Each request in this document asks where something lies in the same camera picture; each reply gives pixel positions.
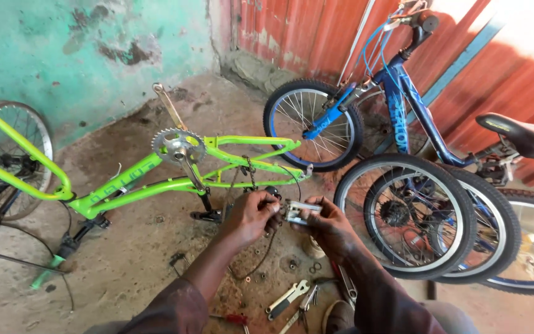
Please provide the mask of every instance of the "blue bicycle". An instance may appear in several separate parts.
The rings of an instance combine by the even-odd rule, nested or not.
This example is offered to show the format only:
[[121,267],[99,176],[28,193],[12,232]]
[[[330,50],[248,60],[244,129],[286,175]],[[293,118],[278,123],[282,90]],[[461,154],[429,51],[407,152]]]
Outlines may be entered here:
[[[403,14],[409,4],[412,4],[411,8]],[[497,113],[480,115],[476,118],[478,124],[496,132],[499,141],[464,158],[449,150],[403,67],[438,23],[423,1],[401,3],[399,9],[367,40],[368,44],[379,37],[379,57],[384,64],[380,71],[375,74],[370,72],[364,47],[360,58],[363,56],[370,78],[361,84],[352,83],[339,88],[312,79],[286,83],[267,102],[263,117],[265,131],[271,136],[297,135],[300,140],[307,141],[303,144],[303,151],[288,152],[282,157],[299,167],[313,163],[318,172],[339,169],[359,153],[367,156],[395,149],[409,154],[431,146],[446,170],[467,190],[478,223],[477,239],[471,254],[452,272],[436,280],[456,284],[482,282],[503,291],[534,295],[534,192],[493,187],[505,186],[511,181],[513,168],[523,157],[534,159],[534,124],[518,122]],[[382,50],[392,29],[400,24],[412,27],[412,42],[387,63]],[[377,112],[381,110],[381,103],[375,99],[381,98],[388,106],[387,115]],[[408,124],[405,101],[411,105],[419,124]],[[358,104],[362,110],[369,111],[364,117],[358,111]],[[365,124],[361,124],[363,118],[367,119]],[[477,166],[475,173],[461,169],[473,164]],[[447,235],[446,230],[449,230],[447,224],[428,224],[413,229],[409,227],[409,222],[415,218],[404,214],[410,209],[405,202],[394,201],[393,205],[378,208],[368,207],[361,199],[356,201],[351,194],[369,189],[360,189],[357,182],[366,169],[358,163],[345,173],[337,186],[335,204],[346,214],[350,208],[354,211],[358,208],[363,218],[361,223],[366,223],[368,235],[374,235],[372,241],[379,250],[387,252],[386,257],[389,257],[389,243],[381,240],[379,233],[376,237],[380,229],[377,221],[391,224],[394,228],[403,226],[406,231],[402,236],[403,242],[409,243],[407,231],[412,235],[415,233],[411,243],[422,239],[434,253],[441,254],[446,249],[443,239]]]

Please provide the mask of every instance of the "front fork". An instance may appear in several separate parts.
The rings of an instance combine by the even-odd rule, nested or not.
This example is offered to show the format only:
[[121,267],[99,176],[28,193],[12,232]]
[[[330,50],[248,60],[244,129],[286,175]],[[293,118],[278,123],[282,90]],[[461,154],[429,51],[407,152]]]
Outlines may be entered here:
[[308,140],[314,140],[327,126],[334,122],[339,116],[343,115],[350,104],[358,99],[363,93],[367,92],[376,84],[372,80],[368,79],[364,83],[356,87],[355,83],[351,83],[343,95],[337,100],[337,102],[328,108],[324,115],[316,119],[314,124],[302,133],[302,138]]

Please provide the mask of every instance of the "bicycle seat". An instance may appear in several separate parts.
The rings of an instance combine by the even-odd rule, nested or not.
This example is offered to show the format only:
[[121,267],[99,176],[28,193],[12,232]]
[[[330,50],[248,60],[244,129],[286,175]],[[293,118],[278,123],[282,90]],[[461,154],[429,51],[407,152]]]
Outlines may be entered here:
[[519,122],[493,112],[479,115],[475,120],[484,128],[505,136],[521,156],[534,159],[534,124]]

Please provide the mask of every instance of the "red corrugated metal sheet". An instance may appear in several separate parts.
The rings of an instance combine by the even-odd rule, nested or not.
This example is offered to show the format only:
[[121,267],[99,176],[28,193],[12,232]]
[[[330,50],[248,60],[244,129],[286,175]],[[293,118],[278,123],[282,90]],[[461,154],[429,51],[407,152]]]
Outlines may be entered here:
[[[347,78],[367,37],[397,6],[395,1],[375,1],[357,47],[350,55],[368,1],[233,1],[234,11],[241,18],[237,31],[241,49],[280,68],[332,83],[337,83],[350,57],[344,73],[344,79]],[[432,86],[495,13],[494,2],[433,2],[432,9],[439,13],[440,26],[405,65],[421,93]],[[437,126],[452,148],[470,152],[496,140],[490,131],[475,123],[475,116],[480,113],[498,112],[534,122],[534,46],[531,45],[534,24],[529,22],[534,6],[516,9],[519,15],[525,15],[525,23],[511,18],[513,23],[481,50],[430,106]],[[518,31],[521,26],[526,30]],[[407,45],[409,38],[408,27],[397,28],[385,49],[386,59]],[[364,67],[359,65],[352,81],[361,80],[363,73]],[[523,159],[517,176],[534,186],[534,161]]]

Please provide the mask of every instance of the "dirty floor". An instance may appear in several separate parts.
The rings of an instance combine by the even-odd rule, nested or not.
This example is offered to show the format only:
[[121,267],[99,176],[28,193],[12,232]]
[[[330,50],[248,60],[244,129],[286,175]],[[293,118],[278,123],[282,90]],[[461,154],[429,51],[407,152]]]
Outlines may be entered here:
[[[172,97],[189,130],[201,136],[263,135],[264,97],[240,83],[211,75],[194,77],[183,82]],[[64,148],[55,160],[70,176],[74,191],[83,195],[114,176],[119,163],[129,166],[149,155],[153,135],[170,124],[167,113],[151,102],[135,115]],[[226,151],[258,155],[271,148],[230,145]],[[211,171],[222,163],[206,157],[199,166],[202,172]],[[225,174],[224,179],[231,180],[233,174]],[[180,168],[164,163],[147,173],[144,183],[181,175]],[[257,179],[266,178],[285,176],[257,173]],[[301,191],[302,200],[322,194],[332,198],[334,185],[315,177],[302,182]],[[280,192],[284,198],[296,200],[300,195],[295,184],[280,187]],[[213,190],[212,204],[221,208],[225,194],[226,190]],[[189,212],[202,208],[194,194],[167,192],[109,212],[111,227],[91,231],[78,252],[62,266],[71,271],[66,278],[75,301],[74,312],[70,311],[70,298],[61,277],[51,276],[41,290],[33,291],[28,286],[38,270],[0,260],[0,333],[81,333],[95,324],[130,319],[176,278],[168,266],[172,254],[184,252],[193,261],[215,235],[217,226],[213,223],[189,218]],[[155,219],[157,216],[164,217],[164,222]],[[79,229],[80,219],[72,214],[72,233]],[[68,213],[59,203],[44,202],[17,224],[41,236],[55,250],[68,228]],[[265,308],[294,282],[332,276],[326,258],[319,260],[322,270],[314,275],[308,271],[315,261],[302,252],[301,241],[301,235],[284,225],[276,234],[266,261],[250,276],[251,282],[237,281],[226,274],[210,313],[244,313],[250,318],[250,333],[278,333],[295,309],[290,307],[269,322]],[[244,275],[254,268],[268,244],[269,239],[261,239],[239,254],[232,264],[236,274]],[[0,253],[43,264],[50,258],[38,241],[5,227],[0,231]],[[296,269],[290,269],[290,260],[296,261]],[[184,263],[179,262],[177,267],[181,272]],[[402,284],[415,299],[424,298],[424,282]],[[324,311],[337,298],[334,285],[324,286],[319,292],[319,304],[311,307],[307,315],[311,333],[320,332]],[[534,332],[534,297],[480,285],[440,285],[439,299],[463,308],[482,333]],[[210,319],[204,333],[243,330]],[[303,333],[303,329],[293,326],[288,333]]]

